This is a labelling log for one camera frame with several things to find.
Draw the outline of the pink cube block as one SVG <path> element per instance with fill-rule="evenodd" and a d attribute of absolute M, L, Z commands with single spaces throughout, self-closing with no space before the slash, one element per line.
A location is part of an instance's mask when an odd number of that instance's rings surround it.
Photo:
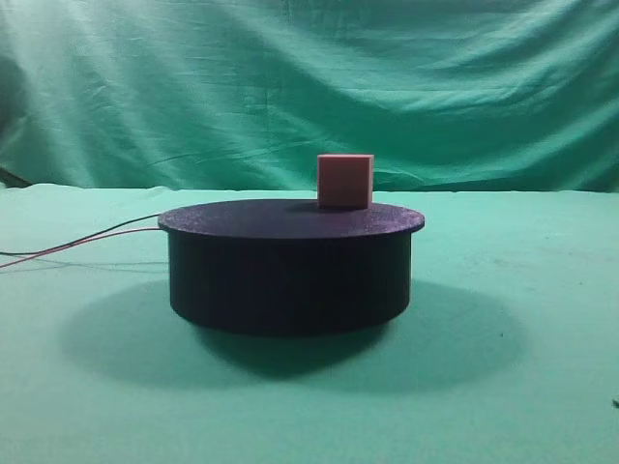
<path fill-rule="evenodd" d="M 374 155 L 317 157 L 317 204 L 322 209 L 367 209 L 373 195 Z"/>

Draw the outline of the green table cloth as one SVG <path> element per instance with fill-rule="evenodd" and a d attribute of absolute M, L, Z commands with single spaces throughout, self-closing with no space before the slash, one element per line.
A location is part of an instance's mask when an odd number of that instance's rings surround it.
<path fill-rule="evenodd" d="M 387 193 L 411 306 L 314 340 L 197 330 L 145 231 L 1 273 L 5 463 L 614 463 L 618 198 Z"/>

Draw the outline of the green backdrop cloth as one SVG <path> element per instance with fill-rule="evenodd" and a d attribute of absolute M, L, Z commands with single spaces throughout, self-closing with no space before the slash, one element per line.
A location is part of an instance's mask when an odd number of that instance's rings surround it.
<path fill-rule="evenodd" d="M 28 185 L 618 189 L 614 1 L 5 1 L 1 168 Z"/>

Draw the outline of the black round turntable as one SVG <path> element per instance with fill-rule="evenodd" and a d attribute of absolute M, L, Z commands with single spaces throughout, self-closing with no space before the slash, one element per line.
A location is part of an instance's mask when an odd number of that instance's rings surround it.
<path fill-rule="evenodd" d="M 414 210 L 328 210 L 309 199 L 246 199 L 173 209 L 170 304 L 208 329 L 262 336 L 344 334 L 400 316 L 411 294 Z"/>

